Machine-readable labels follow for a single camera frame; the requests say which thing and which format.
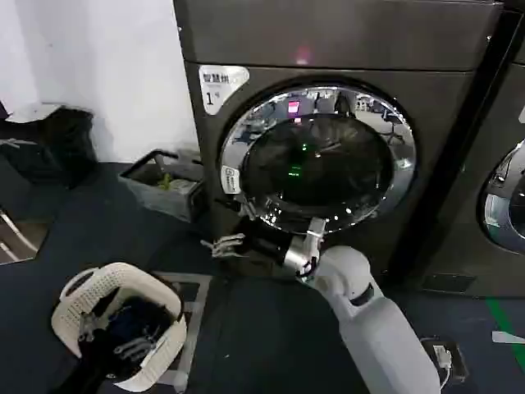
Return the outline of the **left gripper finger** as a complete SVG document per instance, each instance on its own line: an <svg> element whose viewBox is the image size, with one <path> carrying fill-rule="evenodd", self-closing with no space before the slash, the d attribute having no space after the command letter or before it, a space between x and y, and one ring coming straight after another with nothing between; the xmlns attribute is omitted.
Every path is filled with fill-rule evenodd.
<svg viewBox="0 0 525 394"><path fill-rule="evenodd" d="M103 330L102 322L96 314L80 316L78 341L94 341L95 336Z"/></svg>
<svg viewBox="0 0 525 394"><path fill-rule="evenodd" d="M144 358L156 347L157 343L155 338L151 336L136 337L127 343L117 346L113 350L113 354L120 358Z"/></svg>

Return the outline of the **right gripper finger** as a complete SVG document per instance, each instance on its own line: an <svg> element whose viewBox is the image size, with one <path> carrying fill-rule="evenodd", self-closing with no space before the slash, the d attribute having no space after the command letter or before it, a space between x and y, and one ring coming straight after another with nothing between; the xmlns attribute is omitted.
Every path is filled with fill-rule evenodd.
<svg viewBox="0 0 525 394"><path fill-rule="evenodd" d="M208 248L214 259L239 258L244 255L238 251L244 244L245 235L237 233L229 236L222 236L214 242L201 240L200 244Z"/></svg>
<svg viewBox="0 0 525 394"><path fill-rule="evenodd" d="M232 196L216 197L213 202L217 205L218 217L222 224L258 220L257 209L244 197L240 199Z"/></svg>

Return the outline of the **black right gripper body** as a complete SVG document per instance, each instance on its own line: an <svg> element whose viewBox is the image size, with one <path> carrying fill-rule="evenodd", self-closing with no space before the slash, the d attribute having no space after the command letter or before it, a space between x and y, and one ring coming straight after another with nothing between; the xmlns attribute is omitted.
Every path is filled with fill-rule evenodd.
<svg viewBox="0 0 525 394"><path fill-rule="evenodd" d="M245 232L244 244L276 263L284 263L290 247L290 234L271 228L256 227Z"/></svg>

